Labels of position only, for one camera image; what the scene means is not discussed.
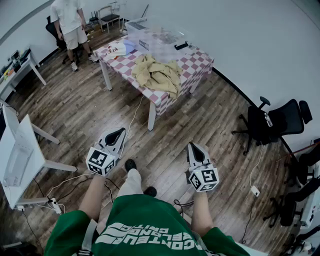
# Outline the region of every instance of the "hand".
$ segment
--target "hand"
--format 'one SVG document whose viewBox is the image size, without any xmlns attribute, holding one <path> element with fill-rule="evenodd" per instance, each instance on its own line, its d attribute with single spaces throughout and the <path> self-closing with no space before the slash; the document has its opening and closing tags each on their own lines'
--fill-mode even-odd
<svg viewBox="0 0 320 256">
<path fill-rule="evenodd" d="M 81 20 L 81 26 L 82 26 L 82 29 L 85 30 L 86 29 L 86 26 L 87 26 L 87 23 L 85 20 Z"/>
<path fill-rule="evenodd" d="M 58 33 L 58 38 L 59 38 L 60 40 L 63 40 L 63 39 L 64 39 L 64 36 L 62 35 L 61 32 Z"/>
</svg>

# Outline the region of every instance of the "crumpled fabric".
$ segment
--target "crumpled fabric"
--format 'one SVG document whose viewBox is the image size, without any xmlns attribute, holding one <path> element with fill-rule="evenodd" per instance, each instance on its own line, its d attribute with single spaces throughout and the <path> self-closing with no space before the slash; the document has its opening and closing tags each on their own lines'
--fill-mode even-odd
<svg viewBox="0 0 320 256">
<path fill-rule="evenodd" d="M 181 90 L 179 74 L 183 69 L 178 66 L 175 60 L 165 64 L 157 62 L 151 54 L 147 54 L 139 56 L 135 63 L 137 65 L 131 75 L 140 86 L 167 92 L 172 99 L 178 97 Z"/>
</svg>

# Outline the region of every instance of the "white t-shirt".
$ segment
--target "white t-shirt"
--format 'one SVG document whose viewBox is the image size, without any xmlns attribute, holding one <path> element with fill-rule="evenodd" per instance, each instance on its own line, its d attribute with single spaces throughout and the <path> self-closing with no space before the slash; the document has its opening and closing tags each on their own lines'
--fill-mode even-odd
<svg viewBox="0 0 320 256">
<path fill-rule="evenodd" d="M 59 20 L 62 34 L 67 34 L 81 26 L 77 12 L 83 7 L 81 0 L 55 0 L 51 4 L 51 22 Z"/>
</svg>

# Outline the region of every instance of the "mesh chair back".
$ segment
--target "mesh chair back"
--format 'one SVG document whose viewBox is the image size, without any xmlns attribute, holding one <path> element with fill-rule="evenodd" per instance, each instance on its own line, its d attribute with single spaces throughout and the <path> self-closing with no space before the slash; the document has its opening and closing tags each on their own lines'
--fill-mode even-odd
<svg viewBox="0 0 320 256">
<path fill-rule="evenodd" d="M 278 136 L 303 133 L 304 121 L 299 105 L 295 99 L 268 113 L 272 121 L 272 129 Z"/>
</svg>

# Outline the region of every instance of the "white table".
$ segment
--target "white table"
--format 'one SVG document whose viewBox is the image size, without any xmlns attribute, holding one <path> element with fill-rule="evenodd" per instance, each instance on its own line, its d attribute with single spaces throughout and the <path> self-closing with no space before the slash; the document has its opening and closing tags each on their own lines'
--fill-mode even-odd
<svg viewBox="0 0 320 256">
<path fill-rule="evenodd" d="M 0 99 L 5 101 L 5 98 L 2 98 L 2 94 L 3 92 L 7 89 L 10 88 L 12 89 L 14 92 L 16 92 L 16 89 L 14 88 L 14 86 L 12 85 L 12 83 L 15 80 L 15 77 L 17 75 L 19 75 L 22 70 L 24 70 L 26 67 L 30 66 L 32 68 L 32 70 L 34 71 L 34 73 L 37 75 L 37 77 L 40 79 L 40 81 L 43 83 L 44 86 L 47 85 L 46 81 L 43 79 L 43 77 L 40 75 L 40 73 L 38 72 L 38 70 L 36 69 L 36 62 L 34 60 L 34 58 L 32 57 L 31 52 L 29 53 L 26 61 L 21 65 L 20 69 L 17 71 L 17 73 L 13 72 L 10 76 L 8 76 L 7 80 L 4 80 L 2 83 L 0 83 Z"/>
<path fill-rule="evenodd" d="M 13 129 L 15 129 L 14 126 L 17 125 L 17 122 L 19 124 L 19 121 L 16 118 L 14 120 L 14 112 L 11 111 L 9 108 L 5 108 L 4 110 L 7 113 L 7 121 L 9 123 L 9 126 L 11 126 Z M 66 165 L 58 162 L 53 162 L 50 160 L 46 160 L 44 158 L 44 155 L 42 154 L 42 151 L 39 147 L 38 141 L 35 136 L 35 132 L 49 141 L 52 141 L 55 144 L 59 144 L 60 141 L 45 132 L 44 130 L 40 129 L 39 127 L 35 126 L 33 123 L 31 123 L 29 115 L 26 115 L 23 120 L 20 123 L 20 128 L 22 128 L 22 131 L 26 135 L 27 141 L 30 143 L 30 145 L 33 148 L 33 152 L 30 156 L 30 159 L 26 165 L 21 184 L 19 187 L 14 186 L 3 186 L 3 190 L 5 193 L 5 196 L 9 202 L 10 207 L 13 209 L 16 205 L 29 205 L 29 204 L 36 204 L 36 203 L 46 203 L 48 201 L 48 198 L 21 198 L 29 184 L 33 181 L 35 176 L 42 170 L 43 167 L 52 168 L 52 169 L 59 169 L 69 172 L 75 172 L 77 170 L 76 167 L 71 165 Z M 9 140 L 12 140 L 11 132 L 7 127 L 2 135 L 1 141 L 0 141 L 0 181 L 3 180 L 5 175 L 5 170 L 7 166 L 7 162 L 10 157 L 10 152 L 6 152 L 6 145 L 10 144 Z"/>
</svg>

